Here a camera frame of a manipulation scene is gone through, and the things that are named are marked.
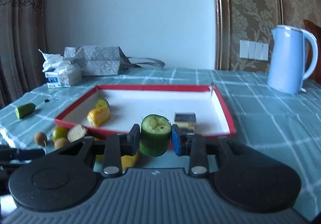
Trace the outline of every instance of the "white wall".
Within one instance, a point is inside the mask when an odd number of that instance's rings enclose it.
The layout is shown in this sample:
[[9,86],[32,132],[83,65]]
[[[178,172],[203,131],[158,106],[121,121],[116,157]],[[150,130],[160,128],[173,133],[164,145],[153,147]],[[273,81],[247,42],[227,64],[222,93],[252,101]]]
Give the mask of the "white wall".
[[119,45],[167,67],[214,68],[214,0],[45,0],[50,53]]

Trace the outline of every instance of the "tissue box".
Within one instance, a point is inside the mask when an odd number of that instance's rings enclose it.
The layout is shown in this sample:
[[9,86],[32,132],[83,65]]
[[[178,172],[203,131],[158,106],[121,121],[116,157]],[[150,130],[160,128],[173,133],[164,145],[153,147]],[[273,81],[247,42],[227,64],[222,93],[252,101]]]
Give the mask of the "tissue box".
[[57,73],[52,68],[45,71],[45,77],[48,88],[64,88],[71,87],[81,80],[81,70],[78,65],[72,65],[72,69]]

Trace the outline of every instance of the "green plaid tablecloth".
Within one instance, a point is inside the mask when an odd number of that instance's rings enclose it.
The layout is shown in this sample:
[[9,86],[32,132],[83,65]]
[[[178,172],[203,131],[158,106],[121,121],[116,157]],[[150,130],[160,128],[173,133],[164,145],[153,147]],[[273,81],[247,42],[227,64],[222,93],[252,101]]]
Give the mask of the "green plaid tablecloth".
[[[99,84],[192,84],[214,82],[233,116],[237,128],[236,140],[259,150],[295,169],[302,188],[295,209],[308,220],[321,211],[321,86],[306,81],[307,93],[289,95],[271,89],[263,73],[193,70],[183,68],[131,69],[124,74],[85,77],[71,88],[48,89],[46,85],[0,110],[0,143],[12,147],[36,148],[35,132],[48,136],[54,127],[54,117],[94,85]],[[36,113],[17,120],[15,107],[33,102]],[[148,167],[188,166],[188,158],[180,159],[172,151],[155,158]],[[210,168],[215,169],[210,159]]]

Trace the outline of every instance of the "patterned curtain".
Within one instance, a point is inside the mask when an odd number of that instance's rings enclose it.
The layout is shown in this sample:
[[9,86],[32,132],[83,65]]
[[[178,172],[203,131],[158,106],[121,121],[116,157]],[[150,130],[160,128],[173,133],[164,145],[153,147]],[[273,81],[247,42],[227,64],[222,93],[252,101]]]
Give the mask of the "patterned curtain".
[[43,0],[0,0],[0,108],[44,83]]

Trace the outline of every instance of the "kettle handle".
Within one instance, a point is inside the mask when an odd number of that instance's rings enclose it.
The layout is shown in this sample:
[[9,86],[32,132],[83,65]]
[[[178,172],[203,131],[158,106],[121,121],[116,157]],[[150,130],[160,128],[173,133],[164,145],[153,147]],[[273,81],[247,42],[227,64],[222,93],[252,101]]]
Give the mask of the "kettle handle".
[[303,74],[303,81],[306,80],[307,78],[310,77],[310,75],[312,75],[314,69],[317,66],[317,61],[318,61],[318,44],[317,44],[317,39],[316,37],[310,33],[309,31],[306,31],[304,29],[302,29],[303,32],[303,37],[307,40],[309,40],[311,46],[312,46],[312,61],[311,64],[308,68],[308,70]]

